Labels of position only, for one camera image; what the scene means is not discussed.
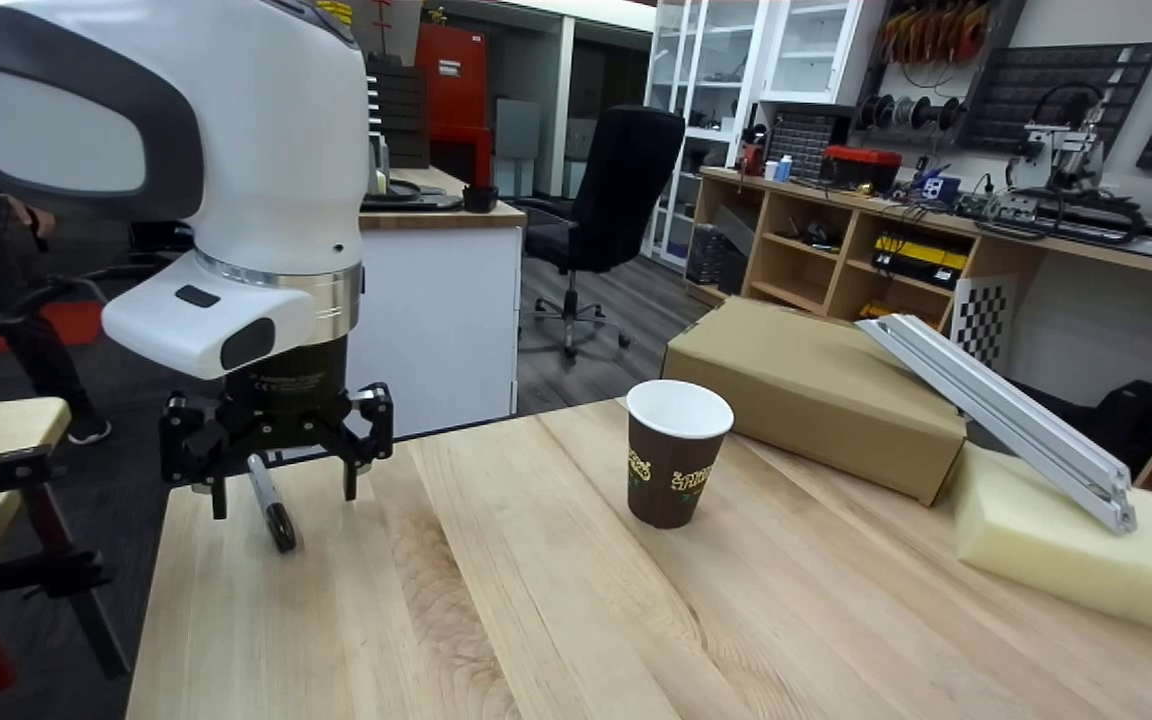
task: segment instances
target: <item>white wall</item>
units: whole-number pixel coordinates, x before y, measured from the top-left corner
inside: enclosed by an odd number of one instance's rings
[[[1152,39],[1152,0],[1026,0],[1011,45],[1135,45]],[[1152,72],[1106,156],[1104,186],[1152,215],[1152,173],[1135,156],[1152,135]],[[999,156],[950,156],[962,181],[999,174]],[[1049,259],[1023,301],[1011,374],[1091,405],[1129,378],[1152,378],[1152,276]]]

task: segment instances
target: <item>cardboard box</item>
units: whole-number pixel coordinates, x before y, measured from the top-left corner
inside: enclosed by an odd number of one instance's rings
[[[843,318],[732,297],[677,336],[665,374],[737,408],[737,430],[921,503],[955,477],[966,424]]]

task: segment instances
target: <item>cup logo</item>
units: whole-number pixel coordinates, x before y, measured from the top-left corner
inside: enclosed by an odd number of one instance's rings
[[[645,459],[640,450],[628,450],[628,477],[653,484],[653,459]]]
[[[698,468],[698,471],[673,471],[669,486],[682,496],[682,493],[698,493],[705,480],[706,480],[706,468]]]

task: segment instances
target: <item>office chair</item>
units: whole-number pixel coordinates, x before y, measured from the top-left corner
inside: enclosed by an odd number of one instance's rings
[[[597,118],[589,165],[572,207],[522,205],[522,251],[554,265],[568,276],[565,301],[536,301],[536,318],[565,318],[565,358],[574,358],[574,342],[592,340],[602,325],[600,303],[581,309],[574,271],[612,271],[640,257],[654,194],[678,156],[682,118],[654,107],[609,107]]]

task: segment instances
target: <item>paper cup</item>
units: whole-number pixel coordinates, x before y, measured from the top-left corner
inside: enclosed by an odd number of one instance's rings
[[[682,378],[645,378],[628,408],[628,510],[654,526],[697,515],[706,468],[732,430],[732,405]]]

